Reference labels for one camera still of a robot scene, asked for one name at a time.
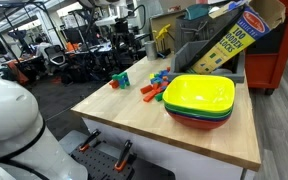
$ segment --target plastic bowl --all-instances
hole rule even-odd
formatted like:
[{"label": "plastic bowl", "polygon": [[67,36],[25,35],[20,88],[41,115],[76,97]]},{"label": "plastic bowl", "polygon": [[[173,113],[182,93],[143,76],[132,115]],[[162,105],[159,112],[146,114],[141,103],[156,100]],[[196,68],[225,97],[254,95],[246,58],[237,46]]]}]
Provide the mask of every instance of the plastic bowl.
[{"label": "plastic bowl", "polygon": [[211,130],[211,129],[218,128],[218,127],[222,126],[223,124],[225,124],[226,121],[229,119],[229,118],[227,118],[226,120],[223,120],[223,121],[214,122],[214,121],[204,121],[204,120],[199,120],[196,118],[189,118],[189,117],[185,117],[185,116],[180,116],[177,114],[173,114],[169,111],[167,111],[167,113],[175,121],[177,121],[177,122],[179,122],[185,126],[189,126],[189,127],[197,128],[197,129],[204,129],[204,130]]},{"label": "plastic bowl", "polygon": [[166,88],[163,100],[183,108],[225,113],[233,106],[235,87],[222,76],[182,75]]},{"label": "plastic bowl", "polygon": [[178,112],[178,111],[173,111],[172,109],[169,109],[167,107],[165,107],[165,109],[168,112],[171,112],[173,114],[177,114],[177,115],[180,115],[180,116],[185,116],[185,117],[189,117],[189,118],[195,118],[195,119],[204,120],[204,121],[213,121],[213,122],[223,121],[223,120],[229,118],[231,116],[231,114],[232,114],[232,112],[230,111],[226,116],[213,118],[213,117],[199,116],[199,115],[194,115],[194,114],[186,114],[186,113],[182,113],[182,112]]},{"label": "plastic bowl", "polygon": [[233,106],[227,111],[227,112],[220,112],[220,113],[215,113],[215,112],[207,112],[207,111],[198,111],[198,110],[194,110],[194,109],[188,109],[188,108],[183,108],[183,107],[179,107],[179,106],[174,106],[172,104],[169,104],[167,102],[164,102],[164,105],[167,106],[167,108],[169,109],[173,109],[174,111],[177,112],[183,112],[185,114],[196,114],[196,115],[200,115],[200,116],[209,116],[209,117],[222,117],[222,116],[226,116],[229,112],[231,112],[233,110]]}]

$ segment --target gray floor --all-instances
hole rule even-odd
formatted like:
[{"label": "gray floor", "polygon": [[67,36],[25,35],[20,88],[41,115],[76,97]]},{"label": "gray floor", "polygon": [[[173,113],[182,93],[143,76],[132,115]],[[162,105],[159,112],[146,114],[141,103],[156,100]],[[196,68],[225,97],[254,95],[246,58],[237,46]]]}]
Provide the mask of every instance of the gray floor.
[{"label": "gray floor", "polygon": [[288,63],[272,96],[251,89],[262,166],[256,180],[288,180]]}]

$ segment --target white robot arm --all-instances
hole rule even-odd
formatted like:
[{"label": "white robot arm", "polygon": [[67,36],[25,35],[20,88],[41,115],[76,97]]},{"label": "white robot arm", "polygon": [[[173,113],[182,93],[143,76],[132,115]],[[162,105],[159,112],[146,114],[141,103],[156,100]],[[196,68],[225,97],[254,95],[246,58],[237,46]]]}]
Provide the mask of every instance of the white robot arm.
[{"label": "white robot arm", "polygon": [[45,126],[35,97],[1,78],[0,166],[16,179],[86,180],[88,176]]}]

